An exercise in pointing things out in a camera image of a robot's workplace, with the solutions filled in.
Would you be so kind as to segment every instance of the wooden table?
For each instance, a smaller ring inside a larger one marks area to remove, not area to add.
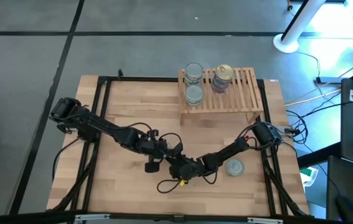
[[[92,105],[97,78],[81,78],[76,99],[83,105]],[[272,123],[287,126],[280,84],[277,80],[265,80],[265,88]],[[184,143],[183,153],[194,158],[221,150],[248,125],[243,114],[201,114],[200,120],[188,120],[180,126],[177,82],[112,82],[106,119],[119,126],[145,122],[158,129],[160,135],[178,133]],[[76,133],[66,135],[64,145],[75,138]],[[177,143],[172,136],[167,140],[172,146]],[[82,146],[83,142],[80,141],[60,156],[47,208],[57,205],[75,182]],[[88,210],[107,213],[268,216],[260,153],[246,151],[233,158],[241,159],[245,164],[245,172],[240,177],[228,176],[223,165],[214,185],[207,184],[202,178],[195,178],[169,194],[160,194],[156,186],[159,181],[170,179],[169,164],[163,162],[159,172],[147,174],[144,172],[146,156],[125,150],[111,137],[102,134]],[[278,159],[285,189],[300,209],[308,213],[295,152],[283,144],[278,151]],[[166,190],[173,184],[161,187]],[[80,198],[83,198],[85,186],[80,192]],[[273,193],[276,211],[281,213],[274,186]],[[82,207],[81,201],[78,201],[77,208]]]

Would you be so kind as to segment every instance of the wooden dish rack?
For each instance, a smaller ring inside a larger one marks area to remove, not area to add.
[[[204,70],[200,84],[204,97],[200,105],[190,106],[184,97],[187,87],[184,83],[184,70],[179,70],[181,124],[190,114],[207,113],[245,113],[248,123],[251,123],[263,112],[261,95],[253,68],[234,68],[233,81],[224,93],[216,93],[212,90],[211,83],[214,75],[214,68]]]

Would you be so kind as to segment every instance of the jar lid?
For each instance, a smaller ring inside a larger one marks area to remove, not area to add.
[[[201,101],[203,95],[204,95],[204,92],[202,91],[201,87],[197,85],[189,85],[186,88],[185,98],[187,101],[190,101],[191,103]]]
[[[186,65],[185,73],[192,78],[199,78],[202,76],[204,69],[199,63],[188,63]]]
[[[230,80],[234,76],[234,70],[229,65],[219,65],[215,70],[216,75],[223,80]]]
[[[240,159],[231,159],[227,162],[226,172],[231,176],[240,176],[244,172],[244,163]]]

